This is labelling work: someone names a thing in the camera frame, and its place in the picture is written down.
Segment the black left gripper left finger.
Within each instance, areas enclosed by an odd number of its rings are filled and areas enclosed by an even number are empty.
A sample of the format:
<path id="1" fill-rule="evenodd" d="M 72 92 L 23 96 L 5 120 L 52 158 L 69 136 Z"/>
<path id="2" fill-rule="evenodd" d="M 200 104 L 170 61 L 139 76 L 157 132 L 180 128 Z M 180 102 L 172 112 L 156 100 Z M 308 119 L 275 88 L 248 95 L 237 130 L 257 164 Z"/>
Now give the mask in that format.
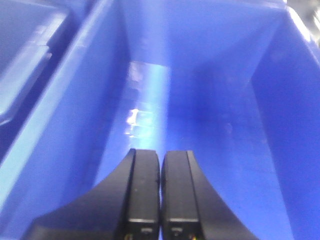
<path id="1" fill-rule="evenodd" d="M 99 184 L 33 220 L 28 240 L 156 240 L 160 165 L 154 150 L 130 149 Z"/>

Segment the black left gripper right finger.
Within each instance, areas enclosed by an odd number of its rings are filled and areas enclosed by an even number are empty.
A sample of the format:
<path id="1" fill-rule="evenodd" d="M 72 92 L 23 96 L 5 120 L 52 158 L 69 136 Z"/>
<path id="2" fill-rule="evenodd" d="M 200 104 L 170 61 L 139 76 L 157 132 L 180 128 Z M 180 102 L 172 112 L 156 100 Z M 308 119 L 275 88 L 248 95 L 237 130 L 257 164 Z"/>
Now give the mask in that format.
<path id="1" fill-rule="evenodd" d="M 255 240 L 211 186 L 194 153 L 168 151 L 161 173 L 165 240 Z"/>

